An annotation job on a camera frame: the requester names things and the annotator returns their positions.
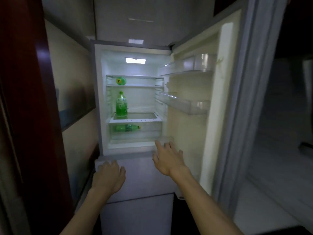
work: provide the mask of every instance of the left hand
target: left hand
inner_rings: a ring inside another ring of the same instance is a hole
[[[91,189],[110,197],[121,189],[126,179],[125,173],[125,168],[119,168],[116,160],[112,161],[112,164],[105,162],[94,174]]]

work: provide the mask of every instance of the freezer drawer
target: freezer drawer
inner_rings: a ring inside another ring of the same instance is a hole
[[[134,158],[132,154],[118,155],[119,158],[132,158],[117,160],[119,166],[126,169],[126,181],[121,190],[112,195],[108,203],[138,199],[148,196],[173,193],[176,184],[169,176],[162,175],[154,166],[152,152],[137,154],[139,158]],[[96,160],[96,170],[105,161],[104,157]]]
[[[103,235],[170,235],[173,194],[107,204],[100,213]]]

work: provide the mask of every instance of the plastic bottle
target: plastic bottle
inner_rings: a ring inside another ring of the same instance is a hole
[[[116,118],[127,118],[127,100],[122,91],[119,92],[119,95],[116,99]]]
[[[126,84],[126,79],[123,78],[123,77],[118,77],[118,78],[116,79],[116,83],[117,83],[118,85],[123,86],[123,85]]]
[[[114,127],[115,132],[130,132],[140,129],[140,126],[133,124],[119,124]]]

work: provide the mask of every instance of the tiled floor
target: tiled floor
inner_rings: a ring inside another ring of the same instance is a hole
[[[241,190],[234,221],[245,235],[299,225],[295,218],[248,180]]]

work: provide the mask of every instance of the right hand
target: right hand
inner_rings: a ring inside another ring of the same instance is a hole
[[[153,154],[153,161],[156,169],[163,175],[172,176],[173,172],[180,168],[186,168],[182,150],[178,152],[172,142],[165,143],[164,147],[159,141],[155,141],[158,154]]]

